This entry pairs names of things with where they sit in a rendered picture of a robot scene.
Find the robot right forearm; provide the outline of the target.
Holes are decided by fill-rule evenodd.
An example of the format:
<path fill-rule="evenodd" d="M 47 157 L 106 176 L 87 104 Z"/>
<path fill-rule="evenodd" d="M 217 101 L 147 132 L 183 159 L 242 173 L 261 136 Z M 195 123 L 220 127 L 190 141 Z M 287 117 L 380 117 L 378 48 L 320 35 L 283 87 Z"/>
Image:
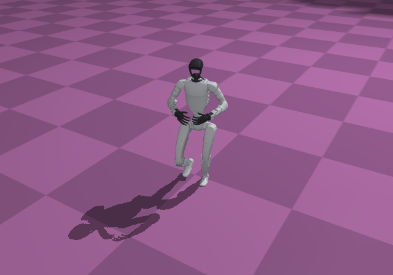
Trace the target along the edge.
<path fill-rule="evenodd" d="M 173 115 L 176 111 L 175 109 L 178 109 L 176 103 L 171 101 L 171 98 L 168 99 L 168 107 L 171 109 Z"/>

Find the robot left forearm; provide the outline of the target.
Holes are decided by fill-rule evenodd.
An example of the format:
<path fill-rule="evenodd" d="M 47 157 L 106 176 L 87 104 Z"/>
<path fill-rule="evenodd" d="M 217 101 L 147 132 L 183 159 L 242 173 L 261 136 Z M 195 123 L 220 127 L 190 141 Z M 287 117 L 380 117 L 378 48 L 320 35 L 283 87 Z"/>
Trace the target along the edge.
<path fill-rule="evenodd" d="M 221 106 L 217 106 L 214 110 L 212 110 L 211 112 L 214 114 L 211 115 L 211 120 L 216 118 L 219 114 L 223 113 L 227 109 L 227 107 L 228 104 L 226 101 L 224 101 Z"/>

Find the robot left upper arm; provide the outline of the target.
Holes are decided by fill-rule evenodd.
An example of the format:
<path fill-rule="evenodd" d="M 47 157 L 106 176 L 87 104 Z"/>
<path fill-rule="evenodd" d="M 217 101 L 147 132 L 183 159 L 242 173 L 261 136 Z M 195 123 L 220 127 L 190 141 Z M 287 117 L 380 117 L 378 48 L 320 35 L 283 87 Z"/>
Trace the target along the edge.
<path fill-rule="evenodd" d="M 216 97 L 216 99 L 219 100 L 218 106 L 221 106 L 222 103 L 224 101 L 226 101 L 226 100 L 225 100 L 225 98 L 224 98 L 224 96 L 223 96 L 223 94 L 222 94 L 222 92 L 221 92 L 221 90 L 219 88 L 219 85 L 216 82 L 211 82 L 211 81 L 208 81 L 207 85 L 208 85 L 208 90 L 210 92 L 213 92 L 213 94 Z"/>

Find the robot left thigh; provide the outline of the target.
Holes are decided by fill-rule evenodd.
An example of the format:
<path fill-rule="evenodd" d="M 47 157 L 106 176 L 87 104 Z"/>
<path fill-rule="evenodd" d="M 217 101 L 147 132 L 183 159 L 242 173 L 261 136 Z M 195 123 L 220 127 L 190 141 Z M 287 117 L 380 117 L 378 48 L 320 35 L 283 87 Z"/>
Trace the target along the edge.
<path fill-rule="evenodd" d="M 201 155 L 201 162 L 206 163 L 209 161 L 212 145 L 215 138 L 217 127 L 211 122 L 205 122 L 205 131 L 203 138 L 203 153 Z"/>

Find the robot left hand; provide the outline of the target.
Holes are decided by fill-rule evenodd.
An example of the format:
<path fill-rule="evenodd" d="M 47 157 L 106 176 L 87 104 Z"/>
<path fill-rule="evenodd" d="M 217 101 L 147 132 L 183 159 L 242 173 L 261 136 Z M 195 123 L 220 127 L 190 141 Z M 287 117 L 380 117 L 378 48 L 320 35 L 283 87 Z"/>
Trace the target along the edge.
<path fill-rule="evenodd" d="M 201 114 L 201 113 L 198 113 L 198 114 L 201 115 L 201 117 L 194 117 L 193 116 L 193 118 L 199 118 L 199 119 L 192 119 L 193 120 L 192 122 L 194 125 L 200 125 L 202 123 L 205 123 L 207 120 L 210 121 L 211 115 L 213 115 L 214 113 L 210 112 L 208 114 Z M 194 121 L 197 121 L 197 122 L 194 122 Z"/>

